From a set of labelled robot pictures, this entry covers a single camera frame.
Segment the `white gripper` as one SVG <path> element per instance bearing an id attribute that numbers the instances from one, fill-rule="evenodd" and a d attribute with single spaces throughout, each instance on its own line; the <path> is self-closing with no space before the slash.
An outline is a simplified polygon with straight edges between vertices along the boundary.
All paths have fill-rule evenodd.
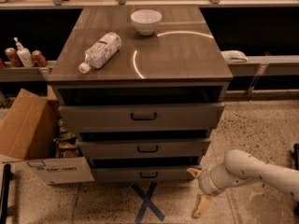
<path id="1" fill-rule="evenodd" d="M 195 179 L 198 179 L 199 189 L 205 193 L 197 194 L 195 206 L 192 210 L 192 218 L 201 217 L 211 205 L 211 197 L 222 194 L 233 185 L 232 175 L 225 168 L 224 164 L 218 164 L 213 168 L 207 168 L 202 172 L 196 168 L 188 168 Z"/>

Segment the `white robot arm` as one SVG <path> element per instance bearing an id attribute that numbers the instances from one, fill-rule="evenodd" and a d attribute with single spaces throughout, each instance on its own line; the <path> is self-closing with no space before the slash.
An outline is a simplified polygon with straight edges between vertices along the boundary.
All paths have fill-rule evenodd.
<path id="1" fill-rule="evenodd" d="M 251 154 L 233 149 L 223 162 L 203 171 L 188 168 L 187 171 L 198 180 L 201 193 L 196 197 L 192 211 L 193 218 L 201 217 L 216 197 L 229 188 L 240 187 L 260 181 L 290 196 L 299 202 L 299 171 L 260 161 Z"/>

